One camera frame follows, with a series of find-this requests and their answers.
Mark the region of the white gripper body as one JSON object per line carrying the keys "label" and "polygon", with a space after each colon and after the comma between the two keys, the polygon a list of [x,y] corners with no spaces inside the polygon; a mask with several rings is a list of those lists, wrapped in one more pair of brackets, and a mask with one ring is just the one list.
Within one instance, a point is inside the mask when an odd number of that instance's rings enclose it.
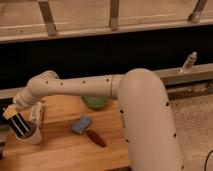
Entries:
{"label": "white gripper body", "polygon": [[17,110],[24,110],[30,108],[36,103],[36,97],[31,94],[27,89],[22,89],[13,98],[13,104]]}

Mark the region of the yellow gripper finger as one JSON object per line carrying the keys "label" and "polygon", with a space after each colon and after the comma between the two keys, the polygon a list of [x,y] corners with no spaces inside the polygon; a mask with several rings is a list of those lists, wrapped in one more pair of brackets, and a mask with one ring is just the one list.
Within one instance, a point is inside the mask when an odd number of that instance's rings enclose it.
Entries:
{"label": "yellow gripper finger", "polygon": [[14,105],[9,105],[3,113],[3,117],[8,120],[17,114],[16,107]]}

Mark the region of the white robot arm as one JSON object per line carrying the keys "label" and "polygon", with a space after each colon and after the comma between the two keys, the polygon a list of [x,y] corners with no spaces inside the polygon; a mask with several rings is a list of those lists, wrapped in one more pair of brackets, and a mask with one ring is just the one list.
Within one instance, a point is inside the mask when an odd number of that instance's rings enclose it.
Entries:
{"label": "white robot arm", "polygon": [[53,71],[31,78],[3,113],[18,137],[30,127],[20,112],[45,96],[116,99],[125,129],[132,171],[183,171],[181,150],[165,86],[154,72],[138,68],[124,75],[61,79]]}

